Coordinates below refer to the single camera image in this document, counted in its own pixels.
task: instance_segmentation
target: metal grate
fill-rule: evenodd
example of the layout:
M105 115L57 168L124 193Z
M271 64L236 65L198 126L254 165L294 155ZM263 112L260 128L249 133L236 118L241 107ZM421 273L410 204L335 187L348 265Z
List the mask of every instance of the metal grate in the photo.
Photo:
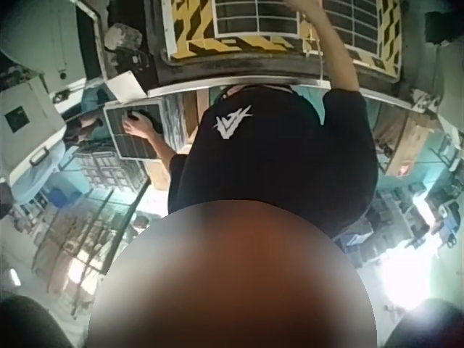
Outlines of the metal grate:
M299 37L299 14L282 0L212 0L216 38Z
M156 152L146 139L130 136L124 131L123 120L130 111L138 111L147 116L158 133L162 133L161 101L131 105L109 105L105 107L105 116L109 125L113 142L121 159L125 160L155 160Z
M379 55L376 0L323 0L323 7L346 45Z

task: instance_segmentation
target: light fixture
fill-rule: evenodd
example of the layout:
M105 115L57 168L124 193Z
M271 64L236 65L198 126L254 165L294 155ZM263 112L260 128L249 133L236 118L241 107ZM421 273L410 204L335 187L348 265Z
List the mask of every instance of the light fixture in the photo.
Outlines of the light fixture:
M9 276L11 277L14 286L21 286L20 277L17 276L16 270L13 268L9 269Z

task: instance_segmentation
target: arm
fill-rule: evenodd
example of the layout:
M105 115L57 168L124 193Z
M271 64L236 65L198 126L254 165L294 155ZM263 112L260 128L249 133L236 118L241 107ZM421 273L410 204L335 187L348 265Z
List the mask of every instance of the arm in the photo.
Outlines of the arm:
M139 112L132 112L138 120L124 120L124 130L127 134L132 136L139 136L145 138L150 145L152 145L157 156L161 160L166 170L170 171L171 159L177 154L166 141L161 137L160 134L153 129L152 122Z
M324 61L332 88L346 91L359 91L356 69L339 34L330 23L318 0L286 0L286 3L302 12L314 25L319 37L320 48L324 53Z

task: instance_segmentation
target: white grid panel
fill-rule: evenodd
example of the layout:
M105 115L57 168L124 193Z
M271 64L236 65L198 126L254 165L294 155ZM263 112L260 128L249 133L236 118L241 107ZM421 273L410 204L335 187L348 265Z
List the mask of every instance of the white grid panel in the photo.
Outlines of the white grid panel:
M212 16L216 38L256 35L299 38L299 13L289 10L282 0L212 0ZM243 29L224 28L233 23L242 24ZM277 27L274 30L271 23L280 23L287 30Z

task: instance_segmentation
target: hair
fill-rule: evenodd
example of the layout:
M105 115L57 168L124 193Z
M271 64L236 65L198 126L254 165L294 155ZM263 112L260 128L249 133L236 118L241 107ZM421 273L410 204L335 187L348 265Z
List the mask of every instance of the hair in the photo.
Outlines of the hair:
M0 220L8 215L13 208L13 194L11 188L5 184L0 184Z

